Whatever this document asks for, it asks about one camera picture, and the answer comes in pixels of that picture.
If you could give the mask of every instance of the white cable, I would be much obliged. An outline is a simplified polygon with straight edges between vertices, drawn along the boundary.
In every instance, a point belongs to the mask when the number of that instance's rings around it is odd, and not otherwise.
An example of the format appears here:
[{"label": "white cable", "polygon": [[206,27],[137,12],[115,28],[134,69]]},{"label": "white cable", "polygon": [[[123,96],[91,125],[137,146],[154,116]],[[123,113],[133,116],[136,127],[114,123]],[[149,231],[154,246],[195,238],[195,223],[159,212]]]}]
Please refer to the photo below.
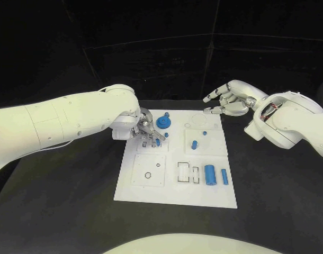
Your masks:
[{"label": "white cable", "polygon": [[26,155],[32,155],[33,153],[36,152],[42,152],[42,151],[46,151],[46,150],[52,150],[52,149],[56,149],[56,148],[61,148],[61,147],[65,147],[68,146],[71,143],[72,143],[74,140],[71,140],[66,144],[63,144],[62,146],[58,146],[58,147],[51,147],[51,148],[46,148],[46,149],[42,149],[42,150],[38,150],[38,151],[33,151],[33,152],[29,152]]},{"label": "white cable", "polygon": [[108,88],[108,86],[105,86],[101,90],[98,90],[98,92],[102,91],[102,90],[107,89],[107,88]]}]

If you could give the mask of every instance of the table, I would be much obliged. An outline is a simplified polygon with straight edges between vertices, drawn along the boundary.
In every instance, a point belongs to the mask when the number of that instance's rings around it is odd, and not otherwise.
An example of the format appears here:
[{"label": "table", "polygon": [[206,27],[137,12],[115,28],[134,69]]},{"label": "table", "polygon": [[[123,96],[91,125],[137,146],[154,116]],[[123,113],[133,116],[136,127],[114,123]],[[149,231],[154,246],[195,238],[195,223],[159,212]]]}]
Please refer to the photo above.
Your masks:
[{"label": "table", "polygon": [[[140,105],[206,107],[199,101]],[[125,142],[110,129],[25,157],[0,193],[0,253],[101,253],[166,233],[323,253],[323,157],[306,141],[290,150],[255,141],[244,133],[249,120],[251,114],[222,115],[238,209],[114,201]]]}]

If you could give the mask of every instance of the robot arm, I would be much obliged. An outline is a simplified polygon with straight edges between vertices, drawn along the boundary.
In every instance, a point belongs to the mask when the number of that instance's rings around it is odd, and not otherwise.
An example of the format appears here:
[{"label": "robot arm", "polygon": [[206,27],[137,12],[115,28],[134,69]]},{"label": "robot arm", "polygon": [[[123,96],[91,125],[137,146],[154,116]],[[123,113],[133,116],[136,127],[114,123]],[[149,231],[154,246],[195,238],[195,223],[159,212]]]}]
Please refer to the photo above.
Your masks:
[{"label": "robot arm", "polygon": [[232,80],[203,101],[208,102],[218,95],[226,97],[226,94],[236,94],[239,105],[229,107],[236,102],[228,102],[221,107],[206,108],[205,113],[238,116],[252,108],[254,119],[245,133],[255,140],[265,137],[278,147],[290,149],[304,139],[323,156],[323,108],[309,97],[293,92],[268,96],[248,83]]},{"label": "robot arm", "polygon": [[108,127],[114,139],[127,140],[146,133],[164,140],[143,111],[134,90],[125,85],[110,86],[107,92],[0,109],[0,169],[25,155]]}]

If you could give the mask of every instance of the white board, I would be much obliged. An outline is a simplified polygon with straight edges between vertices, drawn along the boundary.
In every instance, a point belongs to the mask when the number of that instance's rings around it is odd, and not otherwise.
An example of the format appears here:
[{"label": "white board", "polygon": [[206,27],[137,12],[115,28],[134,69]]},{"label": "white board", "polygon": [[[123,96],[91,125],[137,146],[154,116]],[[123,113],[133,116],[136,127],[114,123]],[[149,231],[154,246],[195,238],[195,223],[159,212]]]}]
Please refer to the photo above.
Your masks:
[{"label": "white board", "polygon": [[[172,126],[166,130],[154,126],[169,137],[154,148],[141,136],[127,141],[114,200],[238,208],[221,116],[205,115],[202,111],[150,111],[154,122],[164,112],[170,113]],[[196,150],[192,149],[193,140],[198,141]],[[213,186],[205,183],[205,165],[215,166]],[[224,185],[224,168],[228,185]]]}]

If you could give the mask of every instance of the dark background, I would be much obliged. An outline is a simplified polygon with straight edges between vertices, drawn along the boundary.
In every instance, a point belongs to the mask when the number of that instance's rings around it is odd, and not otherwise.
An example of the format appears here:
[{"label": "dark background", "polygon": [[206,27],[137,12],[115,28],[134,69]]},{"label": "dark background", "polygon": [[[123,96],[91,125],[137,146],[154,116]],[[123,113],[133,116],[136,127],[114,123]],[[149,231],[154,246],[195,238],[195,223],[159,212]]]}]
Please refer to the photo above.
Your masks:
[{"label": "dark background", "polygon": [[323,2],[0,1],[0,107],[114,83],[202,99],[232,79],[323,106]]}]

